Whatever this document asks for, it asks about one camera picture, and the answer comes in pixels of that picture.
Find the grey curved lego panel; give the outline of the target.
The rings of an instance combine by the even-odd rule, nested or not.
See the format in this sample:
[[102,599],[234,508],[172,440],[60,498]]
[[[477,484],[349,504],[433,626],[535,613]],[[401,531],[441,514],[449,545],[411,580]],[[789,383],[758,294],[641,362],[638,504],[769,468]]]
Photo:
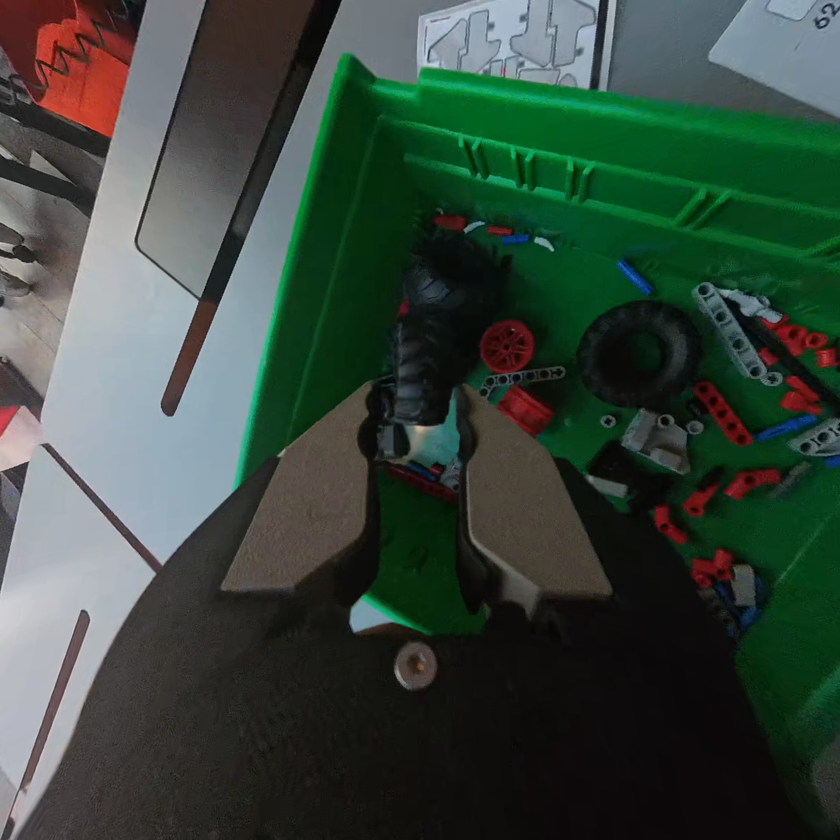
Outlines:
[[839,455],[839,418],[832,417],[793,437],[788,448],[799,456],[831,458]]

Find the green plastic bin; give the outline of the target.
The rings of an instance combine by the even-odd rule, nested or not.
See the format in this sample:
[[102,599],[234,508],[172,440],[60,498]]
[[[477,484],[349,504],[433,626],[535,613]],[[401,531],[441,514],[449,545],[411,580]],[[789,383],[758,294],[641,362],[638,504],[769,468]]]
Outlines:
[[[746,112],[424,70],[379,79],[351,55],[332,79],[279,280],[234,487],[384,370],[399,280],[417,214],[544,236],[499,245],[521,283],[503,302],[523,321],[537,363],[566,367],[542,399],[556,412],[539,442],[584,469],[634,412],[580,386],[580,336],[600,312],[642,298],[616,263],[661,281],[661,296],[706,324],[689,291],[705,279],[766,296],[810,337],[838,343],[838,128]],[[796,809],[819,837],[834,826],[812,770],[838,736],[838,464],[815,465],[782,498],[765,486],[678,511],[711,469],[785,474],[804,456],[783,436],[733,446],[706,420],[675,480],[671,515],[686,560],[731,544],[769,603],[737,653],[740,676]],[[396,526],[367,599],[426,631],[474,631],[455,579],[454,506],[390,477]]]

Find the pile of small lego pieces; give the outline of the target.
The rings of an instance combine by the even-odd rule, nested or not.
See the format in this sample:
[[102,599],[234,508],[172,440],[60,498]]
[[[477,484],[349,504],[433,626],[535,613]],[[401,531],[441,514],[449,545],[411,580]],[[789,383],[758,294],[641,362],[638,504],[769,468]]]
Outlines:
[[[438,230],[453,231],[469,238],[471,229],[468,218],[449,217],[441,211],[433,214],[418,213],[415,226],[417,227],[416,243]],[[499,245],[520,239],[527,239],[524,232],[505,228],[498,236],[493,237],[494,245],[490,249],[497,251]],[[751,446],[758,444],[761,440],[778,437],[794,430],[802,434],[809,427],[829,418],[838,417],[837,393],[833,392],[833,397],[828,403],[817,401],[816,395],[808,392],[797,378],[787,374],[767,349],[761,350],[756,339],[742,326],[746,318],[761,319],[763,325],[773,330],[794,355],[810,346],[806,330],[797,327],[785,315],[778,313],[765,298],[735,287],[720,288],[718,280],[705,279],[701,282],[710,283],[718,288],[756,347],[762,361],[770,371],[783,375],[782,385],[776,387],[765,386],[758,381],[742,377],[729,360],[708,319],[699,311],[700,318],[704,319],[706,324],[703,329],[700,329],[696,318],[689,315],[684,308],[662,298],[665,287],[661,281],[657,281],[654,285],[650,283],[649,270],[638,272],[633,262],[621,260],[616,263],[615,272],[621,273],[628,282],[632,283],[642,298],[624,301],[601,311],[594,320],[607,310],[628,302],[659,301],[685,312],[700,331],[703,355],[696,378],[665,409],[649,409],[660,414],[671,415],[677,424],[687,431],[688,436],[691,429],[696,429],[701,425],[701,419],[713,422],[692,392],[692,385],[700,380],[712,382],[724,395],[731,408],[741,417],[752,434]],[[689,295],[694,306],[697,307],[691,295],[692,290],[693,288],[689,291]],[[484,322],[426,317],[445,322],[454,334],[457,349],[455,387],[451,395],[454,404],[456,388],[468,385],[478,392],[485,378],[494,374],[480,359],[479,341],[484,331],[491,324],[499,321],[498,313],[504,313],[505,310],[502,299],[497,312],[491,319]],[[581,388],[596,401],[604,403],[585,389],[581,382],[576,357],[574,363]],[[497,407],[507,389],[508,387],[497,389],[490,398],[486,399],[491,405]],[[633,418],[639,409],[604,404],[615,409],[634,412]],[[651,511],[630,512],[623,500],[602,494],[590,483],[585,472],[583,476],[580,475],[574,469],[574,465],[564,458],[566,455],[576,457],[580,452],[578,448],[567,448],[560,453],[560,457],[557,457],[551,449],[546,449],[554,457],[574,504],[581,514],[595,551],[612,584],[613,596],[607,602],[546,602],[541,604],[533,617],[527,617],[518,605],[507,602],[494,605],[490,609],[485,608],[478,613],[497,617],[501,614],[502,607],[510,607],[520,618],[538,622],[559,619],[563,609],[570,610],[573,607],[580,607],[585,613],[597,613],[602,608],[610,613],[617,611],[619,607],[627,610],[632,608],[641,610],[644,606],[652,606],[657,618],[665,618],[665,609],[668,606],[675,607],[679,611],[679,617],[688,615],[691,610],[697,611],[703,607],[721,616],[731,637],[739,639],[743,635],[744,630],[761,613],[765,598],[760,578],[755,577],[752,566],[742,561],[740,552],[732,552],[732,545],[729,543],[718,545],[715,547],[713,556],[695,558],[687,569],[683,558],[672,548],[675,545],[691,542],[692,537],[672,518],[669,497],[665,504]],[[688,444],[687,450],[690,472],[686,476],[690,476],[693,465],[690,461]],[[654,471],[670,474],[676,479],[683,477],[655,465],[647,458],[630,454],[643,466]]]

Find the thin grey angled lego beam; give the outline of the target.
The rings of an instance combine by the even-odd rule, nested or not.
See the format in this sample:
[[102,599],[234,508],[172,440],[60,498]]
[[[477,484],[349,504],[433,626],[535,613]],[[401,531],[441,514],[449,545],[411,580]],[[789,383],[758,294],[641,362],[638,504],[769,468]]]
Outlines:
[[513,385],[527,386],[534,383],[557,382],[566,376],[566,369],[562,365],[552,365],[536,369],[523,369],[512,373],[494,373],[485,378],[478,389],[478,393],[485,398],[499,388]]

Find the white instruction booklet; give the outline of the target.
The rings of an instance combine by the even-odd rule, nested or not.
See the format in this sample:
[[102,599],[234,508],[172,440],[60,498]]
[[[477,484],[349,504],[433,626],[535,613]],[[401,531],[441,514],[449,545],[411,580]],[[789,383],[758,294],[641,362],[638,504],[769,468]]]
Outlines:
[[708,58],[839,117],[838,1],[748,1]]

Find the light grey lego bracket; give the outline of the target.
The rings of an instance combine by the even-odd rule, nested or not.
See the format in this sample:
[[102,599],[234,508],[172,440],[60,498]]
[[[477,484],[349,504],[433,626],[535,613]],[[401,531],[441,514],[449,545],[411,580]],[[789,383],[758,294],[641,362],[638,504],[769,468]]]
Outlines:
[[687,431],[671,415],[639,408],[621,446],[678,476],[686,476],[690,472],[687,442]]

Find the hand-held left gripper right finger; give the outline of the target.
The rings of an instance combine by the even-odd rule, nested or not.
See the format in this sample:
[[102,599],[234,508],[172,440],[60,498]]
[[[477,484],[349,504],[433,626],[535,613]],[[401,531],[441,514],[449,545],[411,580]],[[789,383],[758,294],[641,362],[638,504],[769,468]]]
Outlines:
[[459,435],[455,569],[469,613],[501,603],[607,602],[613,586],[554,457],[468,385]]

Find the long grey lego beam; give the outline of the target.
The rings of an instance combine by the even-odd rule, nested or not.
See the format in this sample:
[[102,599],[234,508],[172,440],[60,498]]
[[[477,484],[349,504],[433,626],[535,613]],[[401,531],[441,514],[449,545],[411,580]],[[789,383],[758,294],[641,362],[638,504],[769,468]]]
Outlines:
[[717,287],[707,282],[700,283],[691,295],[742,377],[769,387],[782,385],[783,375],[768,369]]

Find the red spoked lego wheel hub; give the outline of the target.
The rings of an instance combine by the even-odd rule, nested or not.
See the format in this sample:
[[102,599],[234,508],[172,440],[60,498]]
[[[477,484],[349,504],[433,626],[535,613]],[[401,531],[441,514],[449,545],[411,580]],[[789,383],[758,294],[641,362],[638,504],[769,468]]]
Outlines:
[[479,340],[479,357],[494,374],[524,370],[535,352],[536,341],[531,330],[515,319],[491,324]]

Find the white sticker sheet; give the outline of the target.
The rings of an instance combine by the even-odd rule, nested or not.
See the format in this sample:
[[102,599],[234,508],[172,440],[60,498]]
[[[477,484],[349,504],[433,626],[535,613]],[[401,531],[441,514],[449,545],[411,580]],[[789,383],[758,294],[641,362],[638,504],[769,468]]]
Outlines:
[[416,67],[605,90],[615,1],[468,2],[421,15]]

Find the long black lego axle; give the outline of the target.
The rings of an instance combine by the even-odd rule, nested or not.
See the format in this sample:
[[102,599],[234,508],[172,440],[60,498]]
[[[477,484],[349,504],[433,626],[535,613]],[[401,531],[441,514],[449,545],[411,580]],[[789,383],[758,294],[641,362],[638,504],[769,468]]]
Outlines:
[[810,370],[797,355],[770,328],[763,325],[760,318],[746,318],[742,325],[760,345],[760,349],[767,349],[788,375],[801,381],[808,392],[815,394],[819,402],[829,403],[833,393],[826,389],[824,383]]

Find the red lego wheel rim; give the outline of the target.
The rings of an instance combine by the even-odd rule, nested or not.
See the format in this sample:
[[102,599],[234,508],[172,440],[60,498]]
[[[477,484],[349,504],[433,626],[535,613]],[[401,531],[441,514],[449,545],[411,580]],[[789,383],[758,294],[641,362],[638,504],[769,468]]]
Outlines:
[[551,405],[520,385],[508,387],[497,409],[532,438],[540,436],[555,417]]

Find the red angled lego connector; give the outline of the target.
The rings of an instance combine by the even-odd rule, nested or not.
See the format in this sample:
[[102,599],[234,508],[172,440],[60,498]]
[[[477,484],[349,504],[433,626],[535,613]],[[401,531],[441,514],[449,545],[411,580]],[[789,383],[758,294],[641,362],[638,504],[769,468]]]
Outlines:
[[775,487],[781,483],[781,473],[776,468],[740,470],[723,490],[723,495],[740,501],[749,493],[762,487]]

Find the red lego beam with holes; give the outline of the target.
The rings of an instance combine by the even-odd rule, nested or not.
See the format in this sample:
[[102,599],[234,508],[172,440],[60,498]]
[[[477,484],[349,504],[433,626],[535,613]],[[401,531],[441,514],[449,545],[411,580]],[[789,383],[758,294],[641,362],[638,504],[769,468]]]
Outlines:
[[696,381],[692,392],[729,443],[739,447],[752,445],[752,434],[716,385],[711,381]]

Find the red box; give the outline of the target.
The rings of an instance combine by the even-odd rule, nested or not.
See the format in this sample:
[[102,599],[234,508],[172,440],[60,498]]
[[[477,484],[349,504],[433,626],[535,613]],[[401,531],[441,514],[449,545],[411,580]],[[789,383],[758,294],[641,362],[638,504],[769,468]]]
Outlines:
[[2,1],[2,93],[110,139],[145,2]]

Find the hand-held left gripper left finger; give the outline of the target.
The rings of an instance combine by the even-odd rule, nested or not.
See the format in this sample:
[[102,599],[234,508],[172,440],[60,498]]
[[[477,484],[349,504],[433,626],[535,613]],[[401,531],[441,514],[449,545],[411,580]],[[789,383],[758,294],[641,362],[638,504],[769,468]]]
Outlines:
[[363,383],[276,458],[221,584],[351,607],[379,570],[380,389]]

